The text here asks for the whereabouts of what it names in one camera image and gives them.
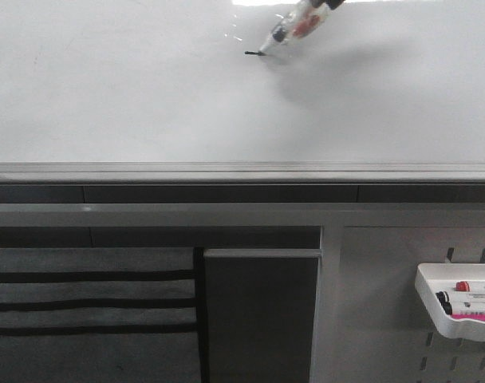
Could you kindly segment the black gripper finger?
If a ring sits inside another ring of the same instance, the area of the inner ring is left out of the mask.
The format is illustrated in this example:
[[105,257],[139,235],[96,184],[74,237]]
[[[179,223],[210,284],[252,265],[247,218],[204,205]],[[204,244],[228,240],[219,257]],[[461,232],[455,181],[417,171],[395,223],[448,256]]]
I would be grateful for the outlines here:
[[335,10],[338,8],[341,4],[343,4],[345,0],[325,0],[326,5],[331,9]]

